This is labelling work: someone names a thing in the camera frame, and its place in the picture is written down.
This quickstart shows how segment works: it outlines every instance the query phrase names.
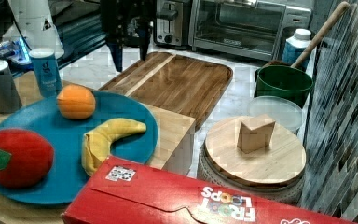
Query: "toy fruit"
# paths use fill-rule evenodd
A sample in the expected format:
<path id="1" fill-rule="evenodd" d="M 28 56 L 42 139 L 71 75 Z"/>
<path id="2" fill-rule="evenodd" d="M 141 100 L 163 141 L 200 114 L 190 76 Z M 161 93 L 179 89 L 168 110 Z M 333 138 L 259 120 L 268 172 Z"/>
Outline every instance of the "toy fruit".
<path id="1" fill-rule="evenodd" d="M 50 170 L 53 146 L 38 133 L 22 129 L 0 131 L 0 185 L 21 189 L 37 184 Z"/>
<path id="2" fill-rule="evenodd" d="M 95 111 L 95 98 L 89 89 L 70 84 L 57 96 L 57 106 L 67 119 L 86 119 Z"/>
<path id="3" fill-rule="evenodd" d="M 110 119 L 83 136 L 82 166 L 88 175 L 110 155 L 110 145 L 120 138 L 146 132 L 146 125 L 133 119 Z"/>

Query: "wooden cutting board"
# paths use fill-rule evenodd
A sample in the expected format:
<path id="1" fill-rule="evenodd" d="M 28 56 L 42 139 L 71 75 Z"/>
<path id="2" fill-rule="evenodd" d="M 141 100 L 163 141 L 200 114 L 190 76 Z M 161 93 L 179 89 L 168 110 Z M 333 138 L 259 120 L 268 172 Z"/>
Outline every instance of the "wooden cutting board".
<path id="1" fill-rule="evenodd" d="M 241 122 L 249 118 L 239 116 L 217 122 L 205 139 L 206 159 L 222 175 L 245 186 L 280 188 L 296 182 L 307 158 L 299 139 L 275 123 L 269 145 L 245 154 L 237 142 Z"/>
<path id="2" fill-rule="evenodd" d="M 152 52 L 100 88 L 196 119 L 207 119 L 232 79 L 232 70 L 218 63 Z"/>

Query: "toaster oven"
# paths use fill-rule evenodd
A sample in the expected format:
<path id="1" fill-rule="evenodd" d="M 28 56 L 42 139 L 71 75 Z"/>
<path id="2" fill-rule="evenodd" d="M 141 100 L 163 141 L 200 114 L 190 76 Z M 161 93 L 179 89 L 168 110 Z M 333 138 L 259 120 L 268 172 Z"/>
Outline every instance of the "toaster oven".
<path id="1" fill-rule="evenodd" d="M 194 0 L 189 45 L 269 61 L 284 39 L 310 26 L 313 0 Z"/>

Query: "froot loops box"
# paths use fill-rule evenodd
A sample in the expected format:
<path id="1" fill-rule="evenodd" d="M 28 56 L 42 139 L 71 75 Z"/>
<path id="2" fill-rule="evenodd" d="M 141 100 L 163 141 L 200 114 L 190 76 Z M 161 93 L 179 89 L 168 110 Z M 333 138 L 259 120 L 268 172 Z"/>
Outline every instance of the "froot loops box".
<path id="1" fill-rule="evenodd" d="M 109 157 L 62 214 L 67 224 L 349 221 Z"/>

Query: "can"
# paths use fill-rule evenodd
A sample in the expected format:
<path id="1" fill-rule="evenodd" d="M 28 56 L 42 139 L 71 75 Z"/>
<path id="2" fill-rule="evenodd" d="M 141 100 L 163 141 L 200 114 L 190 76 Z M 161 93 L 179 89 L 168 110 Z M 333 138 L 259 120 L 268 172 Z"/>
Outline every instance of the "can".
<path id="1" fill-rule="evenodd" d="M 22 107 L 8 63 L 0 60 L 0 114 L 13 113 Z"/>
<path id="2" fill-rule="evenodd" d="M 37 85 L 43 97 L 57 96 L 62 90 L 54 49 L 38 48 L 29 53 Z"/>

